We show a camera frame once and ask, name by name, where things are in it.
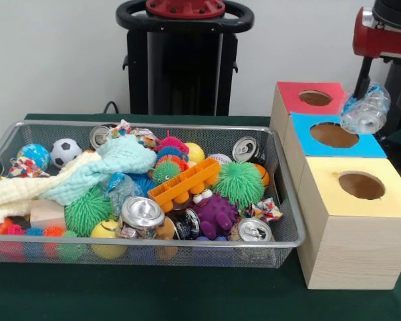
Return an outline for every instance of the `purple spiky toy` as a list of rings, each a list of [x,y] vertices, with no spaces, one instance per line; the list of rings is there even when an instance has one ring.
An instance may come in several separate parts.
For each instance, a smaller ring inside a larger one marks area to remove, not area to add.
[[[238,216],[237,206],[231,205],[226,197],[219,193],[212,194],[210,190],[194,196],[190,205],[200,221],[200,230],[209,239],[226,235],[232,228]]]

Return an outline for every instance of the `black handle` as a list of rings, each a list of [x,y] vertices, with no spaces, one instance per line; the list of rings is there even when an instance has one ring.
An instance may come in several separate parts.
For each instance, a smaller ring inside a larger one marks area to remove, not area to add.
[[[224,17],[212,19],[170,19],[155,15],[134,15],[146,10],[146,0],[131,0],[116,10],[116,21],[128,30],[150,32],[202,32],[202,33],[239,33],[250,30],[254,25],[254,13],[244,5],[232,1],[224,1],[226,13],[235,15],[237,19]]]

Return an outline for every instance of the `white wall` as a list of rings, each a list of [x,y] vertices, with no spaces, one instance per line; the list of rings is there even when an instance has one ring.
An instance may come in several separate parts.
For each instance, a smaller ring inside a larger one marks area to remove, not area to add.
[[[373,0],[238,0],[256,15],[239,35],[232,115],[270,115],[278,80],[354,85],[354,19]],[[129,112],[123,0],[0,0],[0,128],[28,112],[95,113],[108,100]],[[372,78],[383,81],[376,63]]]

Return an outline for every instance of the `circular hole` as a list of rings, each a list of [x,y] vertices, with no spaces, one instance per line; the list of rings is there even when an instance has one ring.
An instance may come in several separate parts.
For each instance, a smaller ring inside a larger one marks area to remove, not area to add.
[[[334,148],[350,148],[360,140],[357,134],[350,134],[334,122],[322,122],[312,126],[310,135],[318,142]]]
[[[346,172],[339,177],[340,187],[359,199],[379,199],[385,187],[377,177],[363,172]]]
[[[299,94],[299,97],[306,104],[312,106],[327,106],[333,100],[330,95],[318,90],[305,90]]]

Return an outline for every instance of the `wooden box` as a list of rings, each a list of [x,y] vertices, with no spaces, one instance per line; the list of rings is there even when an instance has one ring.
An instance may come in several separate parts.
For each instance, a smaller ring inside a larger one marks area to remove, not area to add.
[[[401,272],[401,178],[384,158],[306,157],[299,186],[309,289],[381,289]]]
[[[305,166],[305,156],[386,158],[371,134],[350,134],[340,127],[339,122],[338,116],[291,113],[283,150],[296,191]]]
[[[278,82],[275,87],[270,127],[284,143],[292,112],[336,115],[346,93],[338,83]]]

